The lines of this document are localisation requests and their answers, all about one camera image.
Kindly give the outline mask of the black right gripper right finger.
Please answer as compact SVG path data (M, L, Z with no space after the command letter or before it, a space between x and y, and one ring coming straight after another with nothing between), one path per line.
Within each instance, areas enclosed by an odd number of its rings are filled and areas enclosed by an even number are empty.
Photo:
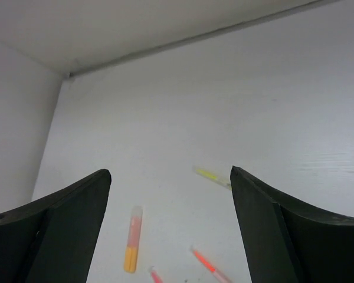
M299 200L240 167L230 181L252 282L354 282L354 218Z

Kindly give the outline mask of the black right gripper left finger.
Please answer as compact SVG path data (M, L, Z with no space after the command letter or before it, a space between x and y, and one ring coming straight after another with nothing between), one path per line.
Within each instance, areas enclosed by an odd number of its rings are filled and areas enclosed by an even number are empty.
M101 169L0 213L0 282L86 282L111 182Z

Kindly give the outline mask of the yellow thin pen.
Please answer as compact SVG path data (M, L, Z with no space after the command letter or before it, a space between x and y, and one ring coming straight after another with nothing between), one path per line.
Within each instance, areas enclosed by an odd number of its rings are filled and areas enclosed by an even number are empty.
M196 174L198 174L198 175L200 175L200 176L202 176L202 177L204 177L204 178L206 178L218 185L221 185L222 187L225 187L228 190L232 190L231 182L226 177L222 177L222 176L220 176L216 173L213 173L209 170L203 169L201 167L196 167L196 166L193 168L193 171Z

